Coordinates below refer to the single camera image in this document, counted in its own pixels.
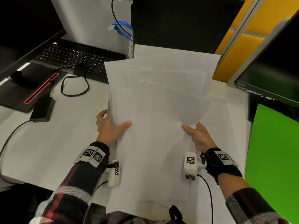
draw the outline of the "plaid shirt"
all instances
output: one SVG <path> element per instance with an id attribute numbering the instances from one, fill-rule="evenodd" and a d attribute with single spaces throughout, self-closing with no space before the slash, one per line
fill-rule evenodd
<path id="1" fill-rule="evenodd" d="M 91 146 L 107 149 L 101 142 L 94 142 Z M 61 185 L 53 192 L 52 196 L 42 202 L 36 216 L 30 224 L 82 224 L 84 223 L 88 208 L 92 202 L 98 185 L 101 172 L 89 162 L 75 164 Z M 231 215 L 237 224 L 287 224 L 274 209 L 253 188 L 244 188 L 234 192 L 226 200 Z M 182 223 L 180 220 L 153 222 L 144 220 L 144 223 Z"/>

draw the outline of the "keyboard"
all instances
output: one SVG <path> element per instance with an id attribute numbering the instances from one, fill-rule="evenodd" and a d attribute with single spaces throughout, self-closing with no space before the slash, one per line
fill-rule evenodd
<path id="1" fill-rule="evenodd" d="M 85 69 L 83 69 L 82 66 L 69 67 L 70 69 L 72 69 L 71 73 L 83 77 L 85 71 L 86 78 L 108 83 L 104 63 L 106 61 L 114 61 L 126 58 L 124 54 L 120 53 L 116 53 L 118 56 L 113 58 L 111 57 L 111 54 L 114 54 L 114 52 L 103 49 L 99 49 L 103 53 L 99 55 L 99 51 L 97 50 L 98 48 L 78 43 L 73 44 L 77 46 L 79 45 L 80 47 L 76 48 L 72 46 L 70 47 L 65 45 L 52 44 L 42 53 L 36 56 L 36 60 L 58 65 L 57 68 L 59 68 L 60 66 L 83 63 Z"/>

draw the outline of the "monitor base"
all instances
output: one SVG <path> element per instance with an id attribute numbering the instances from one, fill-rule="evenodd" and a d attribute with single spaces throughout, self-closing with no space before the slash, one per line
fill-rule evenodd
<path id="1" fill-rule="evenodd" d="M 257 94 L 250 93 L 248 97 L 248 120 L 253 122 L 257 105 L 261 104 L 268 108 L 271 108 L 297 122 L 299 122 L 299 109 L 291 107 L 285 103 L 277 100 L 269 100 Z"/>
<path id="2" fill-rule="evenodd" d="M 65 75 L 64 71 L 31 63 L 21 72 L 16 71 L 0 86 L 0 105 L 28 113 L 35 102 L 50 92 L 50 77 L 55 86 Z"/>

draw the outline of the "clothing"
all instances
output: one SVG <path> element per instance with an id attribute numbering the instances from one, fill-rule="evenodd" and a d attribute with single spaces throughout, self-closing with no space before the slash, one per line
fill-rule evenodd
<path id="1" fill-rule="evenodd" d="M 94 142 L 91 145 L 102 150 L 108 148 L 101 142 Z M 101 171 L 89 162 L 75 164 L 50 199 L 39 205 L 36 216 L 30 221 L 30 224 L 82 224 L 92 196 L 99 185 L 100 177 Z M 226 200 L 226 206 L 237 224 L 288 223 L 253 188 L 234 192 Z M 165 223 L 165 221 L 156 221 L 156 223 Z"/>

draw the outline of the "desk surface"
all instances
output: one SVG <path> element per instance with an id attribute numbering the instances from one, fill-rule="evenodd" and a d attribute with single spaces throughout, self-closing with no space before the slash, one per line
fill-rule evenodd
<path id="1" fill-rule="evenodd" d="M 109 86 L 89 80 L 91 90 L 81 97 L 65 97 L 60 93 L 60 84 L 52 92 L 56 100 L 50 122 L 27 123 L 12 137 L 2 160 L 2 174 L 12 181 L 18 180 L 55 190 L 73 165 L 78 154 L 97 137 L 96 115 L 107 108 Z M 86 89 L 84 79 L 69 79 L 65 93 L 77 94 Z M 248 95 L 226 83 L 212 80 L 208 97 L 227 101 L 237 148 L 241 154 L 239 165 L 245 168 L 249 132 L 247 121 Z M 10 133 L 31 115 L 0 107 L 0 145 Z M 107 204 L 110 189 L 101 187 L 93 202 Z M 168 208 L 159 212 L 138 213 L 132 207 L 130 213 L 149 219 L 168 218 Z"/>

